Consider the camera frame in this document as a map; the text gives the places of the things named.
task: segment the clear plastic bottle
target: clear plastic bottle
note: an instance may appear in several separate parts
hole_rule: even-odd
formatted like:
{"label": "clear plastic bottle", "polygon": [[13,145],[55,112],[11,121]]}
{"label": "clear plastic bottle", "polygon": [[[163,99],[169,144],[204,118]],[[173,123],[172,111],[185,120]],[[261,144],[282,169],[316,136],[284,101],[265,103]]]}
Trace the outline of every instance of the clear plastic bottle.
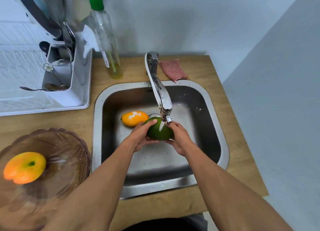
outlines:
{"label": "clear plastic bottle", "polygon": [[116,40],[113,34],[111,19],[104,10],[102,0],[89,0],[91,5],[90,20],[94,26],[94,32],[101,48],[102,57],[105,61],[109,75],[114,79],[122,77],[122,69]]}

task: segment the white dish rack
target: white dish rack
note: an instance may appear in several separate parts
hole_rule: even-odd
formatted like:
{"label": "white dish rack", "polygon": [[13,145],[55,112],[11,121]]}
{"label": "white dish rack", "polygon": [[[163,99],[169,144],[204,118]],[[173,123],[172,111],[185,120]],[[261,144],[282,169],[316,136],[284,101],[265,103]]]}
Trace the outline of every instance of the white dish rack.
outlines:
{"label": "white dish rack", "polygon": [[[39,48],[41,41],[57,43],[37,25],[27,22],[0,22],[0,116],[89,107],[92,52],[86,60],[83,59],[83,44],[80,38],[77,39],[72,63],[72,82],[68,90],[43,92],[19,88],[42,88],[46,56]],[[55,67],[57,74],[64,69],[70,71],[70,66]]]}

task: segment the sink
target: sink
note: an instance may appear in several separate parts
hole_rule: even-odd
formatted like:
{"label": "sink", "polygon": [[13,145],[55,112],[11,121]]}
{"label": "sink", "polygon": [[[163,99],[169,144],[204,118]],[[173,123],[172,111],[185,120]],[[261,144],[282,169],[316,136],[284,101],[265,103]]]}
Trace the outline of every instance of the sink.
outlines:
{"label": "sink", "polygon": [[[226,169],[229,149],[207,91],[189,80],[162,82],[171,101],[171,118],[183,125],[190,138],[215,163]],[[121,83],[104,90],[94,109],[92,171],[106,160],[132,131],[121,122],[129,111],[159,114],[149,82]],[[196,184],[188,161],[170,144],[159,142],[134,153],[120,198]]]}

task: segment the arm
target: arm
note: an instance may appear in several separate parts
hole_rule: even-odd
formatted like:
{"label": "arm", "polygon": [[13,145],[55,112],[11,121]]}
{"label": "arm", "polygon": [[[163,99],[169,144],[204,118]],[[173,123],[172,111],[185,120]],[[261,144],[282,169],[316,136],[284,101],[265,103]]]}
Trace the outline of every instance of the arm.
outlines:
{"label": "arm", "polygon": [[208,158],[182,125],[170,123],[175,141],[167,141],[186,157],[208,211],[220,231],[293,231],[261,196]]}
{"label": "arm", "polygon": [[134,152],[158,141],[146,138],[157,121],[140,123],[81,185],[58,207],[44,231],[106,231],[116,211]]}

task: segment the red mesh cloth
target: red mesh cloth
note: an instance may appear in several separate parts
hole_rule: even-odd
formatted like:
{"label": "red mesh cloth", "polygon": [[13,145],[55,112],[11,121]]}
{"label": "red mesh cloth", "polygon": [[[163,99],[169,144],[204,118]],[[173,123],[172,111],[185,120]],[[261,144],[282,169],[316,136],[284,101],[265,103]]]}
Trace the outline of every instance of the red mesh cloth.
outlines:
{"label": "red mesh cloth", "polygon": [[159,61],[162,71],[175,83],[179,79],[185,79],[188,77],[187,74],[182,70],[178,59],[171,61]]}

